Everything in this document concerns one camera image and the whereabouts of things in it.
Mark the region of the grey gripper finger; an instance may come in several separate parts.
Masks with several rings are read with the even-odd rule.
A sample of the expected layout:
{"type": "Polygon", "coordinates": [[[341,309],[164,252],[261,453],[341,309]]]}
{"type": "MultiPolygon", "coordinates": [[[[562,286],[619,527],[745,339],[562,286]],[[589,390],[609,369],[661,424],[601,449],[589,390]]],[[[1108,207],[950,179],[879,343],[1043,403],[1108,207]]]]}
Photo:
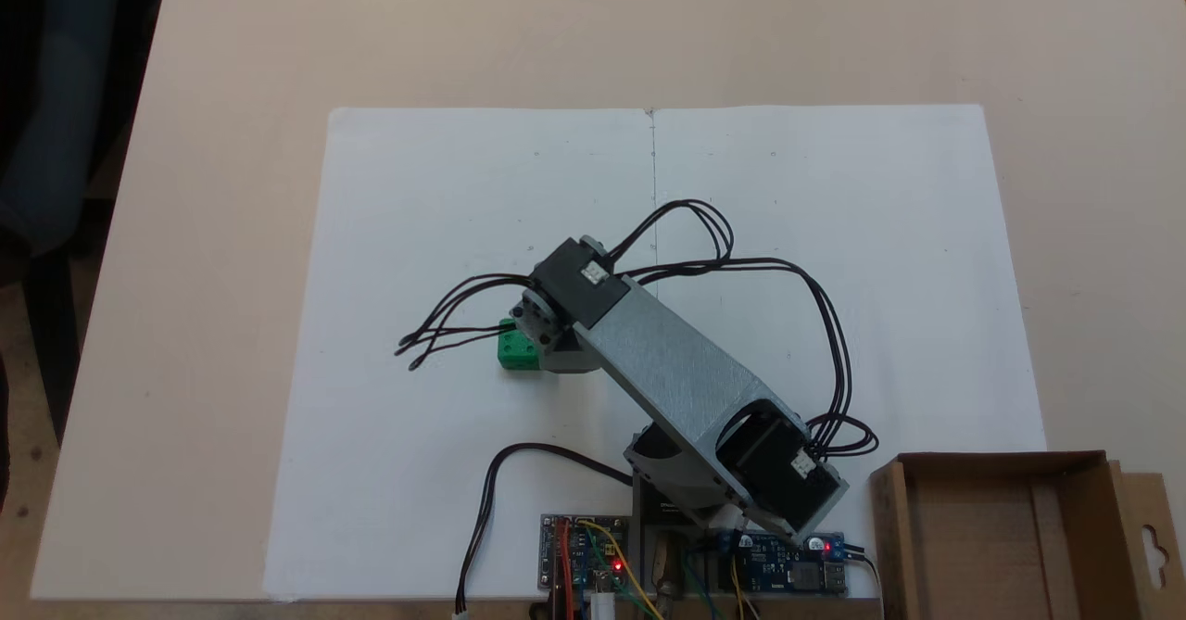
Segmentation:
{"type": "Polygon", "coordinates": [[[593,373],[601,370],[597,354],[584,349],[578,335],[561,335],[546,349],[546,372],[593,373]]]}

